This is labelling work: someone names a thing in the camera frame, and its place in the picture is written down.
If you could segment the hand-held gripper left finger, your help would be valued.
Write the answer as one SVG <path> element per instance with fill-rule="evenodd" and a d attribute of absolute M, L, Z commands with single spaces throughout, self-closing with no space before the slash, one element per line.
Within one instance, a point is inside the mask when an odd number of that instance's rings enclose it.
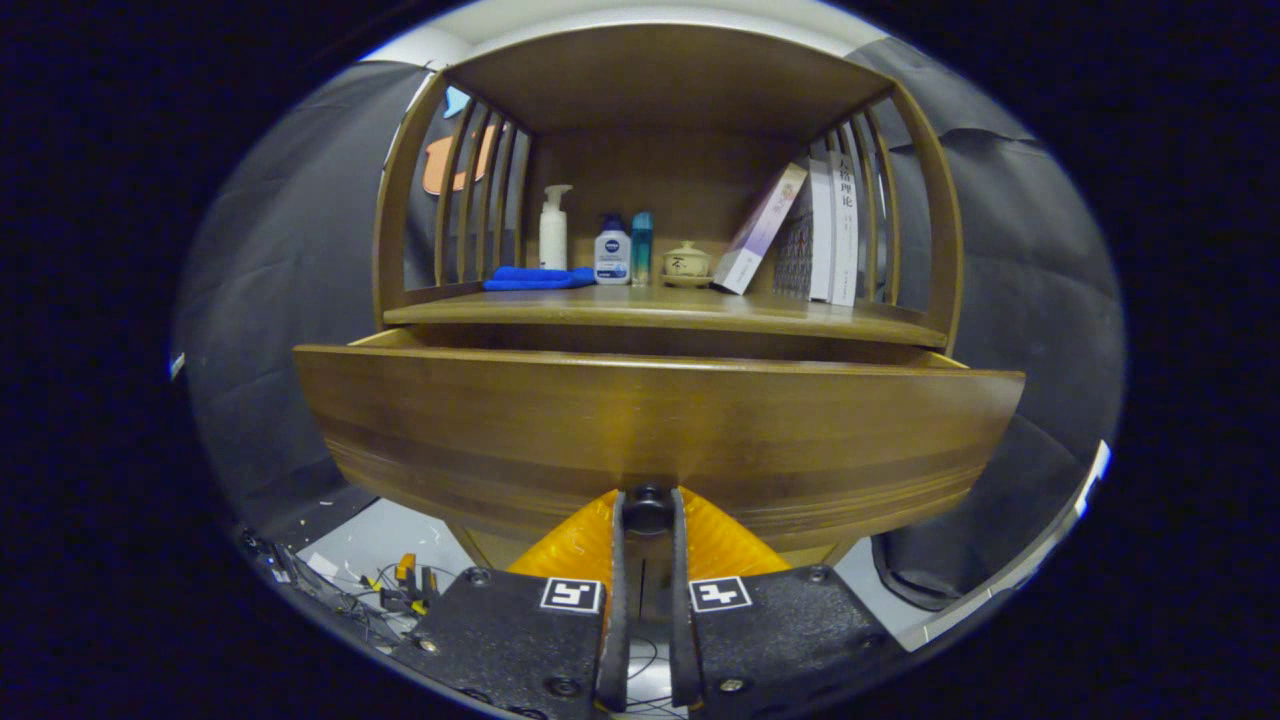
<path fill-rule="evenodd" d="M 607 491 L 507 570 L 452 582 L 392 657 L 412 678 L 495 719 L 604 719 L 628 666 L 622 509 Z"/>

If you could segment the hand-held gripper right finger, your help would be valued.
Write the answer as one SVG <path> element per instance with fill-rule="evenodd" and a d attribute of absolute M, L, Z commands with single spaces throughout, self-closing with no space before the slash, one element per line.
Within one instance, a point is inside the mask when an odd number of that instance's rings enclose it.
<path fill-rule="evenodd" d="M 685 488 L 673 518 L 672 701 L 692 719 L 803 719 L 886 680 L 896 642 L 828 565 L 764 544 Z"/>

